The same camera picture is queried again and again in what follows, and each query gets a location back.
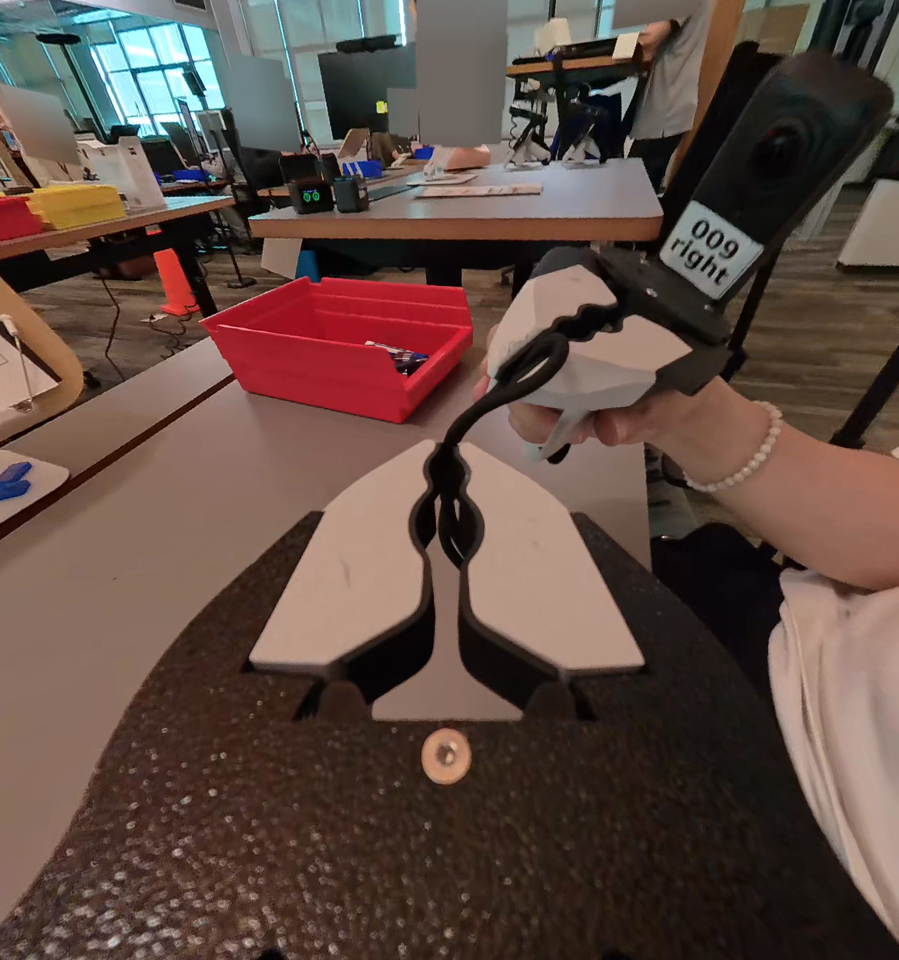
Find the red plastic bin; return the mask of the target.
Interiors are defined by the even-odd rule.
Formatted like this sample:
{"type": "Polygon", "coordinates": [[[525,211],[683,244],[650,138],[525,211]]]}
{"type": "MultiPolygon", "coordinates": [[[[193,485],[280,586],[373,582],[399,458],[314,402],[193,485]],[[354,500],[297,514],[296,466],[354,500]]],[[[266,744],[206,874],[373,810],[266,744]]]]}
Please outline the red plastic bin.
{"type": "Polygon", "coordinates": [[[0,242],[44,231],[43,221],[30,209],[23,196],[0,196],[0,242]]]}
{"type": "Polygon", "coordinates": [[[463,289],[345,278],[293,280],[205,318],[203,328],[244,391],[397,425],[473,343],[463,289]],[[429,360],[404,377],[366,341],[429,360]]]}

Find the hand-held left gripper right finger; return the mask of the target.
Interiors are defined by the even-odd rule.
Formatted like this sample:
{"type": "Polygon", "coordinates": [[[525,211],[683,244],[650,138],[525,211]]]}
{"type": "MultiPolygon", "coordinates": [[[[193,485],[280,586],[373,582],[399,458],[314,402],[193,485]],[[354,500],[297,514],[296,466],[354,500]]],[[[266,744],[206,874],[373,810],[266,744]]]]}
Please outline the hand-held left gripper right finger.
{"type": "Polygon", "coordinates": [[[459,568],[467,673],[523,713],[547,685],[641,671],[646,658],[571,512],[472,443],[458,458],[473,536],[459,568]]]}

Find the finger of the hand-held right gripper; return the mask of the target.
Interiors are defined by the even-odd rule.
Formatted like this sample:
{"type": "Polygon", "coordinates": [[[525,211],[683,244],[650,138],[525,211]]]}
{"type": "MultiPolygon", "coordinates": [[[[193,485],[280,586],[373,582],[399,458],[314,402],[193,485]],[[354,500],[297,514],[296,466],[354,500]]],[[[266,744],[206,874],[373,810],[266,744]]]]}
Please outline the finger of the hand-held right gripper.
{"type": "Polygon", "coordinates": [[[488,346],[490,383],[506,382],[506,364],[539,334],[557,327],[569,351],[551,383],[611,382],[621,367],[610,348],[621,339],[605,331],[619,300],[603,278],[581,265],[528,280],[505,312],[488,346]]]}
{"type": "Polygon", "coordinates": [[[527,443],[528,459],[552,459],[569,445],[595,412],[627,407],[656,382],[660,369],[692,348],[671,330],[644,318],[624,318],[620,330],[571,342],[561,369],[525,401],[560,412],[545,443],[527,443]]]}

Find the person's right hand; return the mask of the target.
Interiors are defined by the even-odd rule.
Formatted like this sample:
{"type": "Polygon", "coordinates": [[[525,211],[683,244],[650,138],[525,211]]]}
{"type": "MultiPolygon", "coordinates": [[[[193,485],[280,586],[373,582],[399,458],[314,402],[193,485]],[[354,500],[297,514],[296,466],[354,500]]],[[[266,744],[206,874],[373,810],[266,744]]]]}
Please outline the person's right hand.
{"type": "Polygon", "coordinates": [[[722,494],[792,460],[795,432],[780,411],[736,392],[721,378],[693,396],[676,390],[597,411],[574,439],[607,447],[648,444],[670,458],[696,491],[722,494]]]}

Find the person's white shirt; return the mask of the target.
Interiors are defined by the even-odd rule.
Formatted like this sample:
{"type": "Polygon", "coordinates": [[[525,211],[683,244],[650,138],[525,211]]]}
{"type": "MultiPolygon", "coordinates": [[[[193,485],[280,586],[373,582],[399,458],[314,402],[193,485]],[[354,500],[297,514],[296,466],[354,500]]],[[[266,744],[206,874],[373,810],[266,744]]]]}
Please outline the person's white shirt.
{"type": "Polygon", "coordinates": [[[899,587],[791,569],[780,588],[768,673],[786,750],[829,846],[899,941],[899,587]]]}

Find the person's right forearm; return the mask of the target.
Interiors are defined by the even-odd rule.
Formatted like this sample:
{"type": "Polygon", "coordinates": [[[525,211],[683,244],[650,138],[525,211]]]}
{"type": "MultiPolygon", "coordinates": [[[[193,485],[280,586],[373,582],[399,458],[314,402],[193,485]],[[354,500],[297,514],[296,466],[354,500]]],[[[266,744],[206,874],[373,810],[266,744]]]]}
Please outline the person's right forearm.
{"type": "Polygon", "coordinates": [[[899,459],[774,429],[764,459],[715,498],[807,570],[868,592],[899,588],[899,459]]]}

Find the black monitor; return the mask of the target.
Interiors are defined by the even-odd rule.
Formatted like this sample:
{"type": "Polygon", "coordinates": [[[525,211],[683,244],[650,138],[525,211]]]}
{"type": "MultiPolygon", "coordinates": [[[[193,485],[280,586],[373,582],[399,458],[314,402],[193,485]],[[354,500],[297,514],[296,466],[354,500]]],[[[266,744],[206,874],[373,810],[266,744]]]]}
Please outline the black monitor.
{"type": "Polygon", "coordinates": [[[333,138],[343,140],[351,129],[389,134],[388,90],[415,89],[416,44],[317,59],[333,138]]]}

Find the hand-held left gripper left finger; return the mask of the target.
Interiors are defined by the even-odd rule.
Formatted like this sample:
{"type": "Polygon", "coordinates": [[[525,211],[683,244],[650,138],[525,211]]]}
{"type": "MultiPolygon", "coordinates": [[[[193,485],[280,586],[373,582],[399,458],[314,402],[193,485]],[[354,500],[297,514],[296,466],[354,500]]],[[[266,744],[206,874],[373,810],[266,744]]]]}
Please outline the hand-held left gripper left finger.
{"type": "Polygon", "coordinates": [[[348,682],[372,705],[426,665],[435,520],[425,468],[435,450],[418,442],[326,506],[251,649],[253,670],[348,682]]]}

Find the black elastic loop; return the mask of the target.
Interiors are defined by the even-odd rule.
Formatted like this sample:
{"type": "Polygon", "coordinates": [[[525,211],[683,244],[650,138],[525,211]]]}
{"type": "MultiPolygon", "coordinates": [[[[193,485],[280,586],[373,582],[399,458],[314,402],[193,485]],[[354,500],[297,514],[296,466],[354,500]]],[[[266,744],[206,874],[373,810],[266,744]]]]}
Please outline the black elastic loop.
{"type": "Polygon", "coordinates": [[[424,462],[427,492],[421,499],[422,519],[410,519],[410,532],[421,535],[423,546],[437,537],[443,555],[457,570],[477,545],[479,518],[477,508],[463,504],[466,466],[462,442],[484,417],[546,386],[566,364],[570,347],[565,334],[548,329],[517,349],[498,369],[494,384],[456,417],[424,462]]]}

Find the orange traffic cone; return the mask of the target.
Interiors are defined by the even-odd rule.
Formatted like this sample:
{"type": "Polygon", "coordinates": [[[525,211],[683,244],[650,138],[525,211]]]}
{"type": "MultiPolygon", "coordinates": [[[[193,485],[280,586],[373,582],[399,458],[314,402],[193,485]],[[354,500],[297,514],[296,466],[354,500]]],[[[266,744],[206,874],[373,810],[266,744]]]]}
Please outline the orange traffic cone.
{"type": "Polygon", "coordinates": [[[179,318],[200,313],[191,283],[177,253],[171,248],[165,248],[153,252],[153,259],[163,290],[161,312],[179,318]]]}

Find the white paper strip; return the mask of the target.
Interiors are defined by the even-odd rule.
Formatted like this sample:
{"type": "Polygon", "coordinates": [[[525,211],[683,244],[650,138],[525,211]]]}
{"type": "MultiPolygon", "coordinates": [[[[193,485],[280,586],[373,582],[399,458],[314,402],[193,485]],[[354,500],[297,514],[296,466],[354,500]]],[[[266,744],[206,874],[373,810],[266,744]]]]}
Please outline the white paper strip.
{"type": "Polygon", "coordinates": [[[539,182],[503,185],[436,184],[423,186],[416,197],[421,200],[460,200],[509,197],[536,197],[544,192],[539,182]]]}

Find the stack of yellow bins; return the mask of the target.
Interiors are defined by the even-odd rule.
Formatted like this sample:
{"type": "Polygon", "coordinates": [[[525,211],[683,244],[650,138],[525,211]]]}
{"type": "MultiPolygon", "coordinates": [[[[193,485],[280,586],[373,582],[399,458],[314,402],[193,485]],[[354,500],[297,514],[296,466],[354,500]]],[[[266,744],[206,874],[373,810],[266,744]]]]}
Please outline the stack of yellow bins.
{"type": "Polygon", "coordinates": [[[48,231],[125,219],[119,190],[103,183],[53,184],[23,194],[28,209],[48,231]]]}

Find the small black display device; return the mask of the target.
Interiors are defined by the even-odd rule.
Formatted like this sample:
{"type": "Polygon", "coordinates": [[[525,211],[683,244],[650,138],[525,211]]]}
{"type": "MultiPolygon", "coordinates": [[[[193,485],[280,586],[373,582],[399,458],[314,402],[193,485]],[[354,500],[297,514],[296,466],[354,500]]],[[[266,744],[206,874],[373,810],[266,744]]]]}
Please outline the small black display device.
{"type": "Polygon", "coordinates": [[[320,176],[292,180],[287,189],[291,206],[298,215],[336,210],[333,185],[320,176]]]}

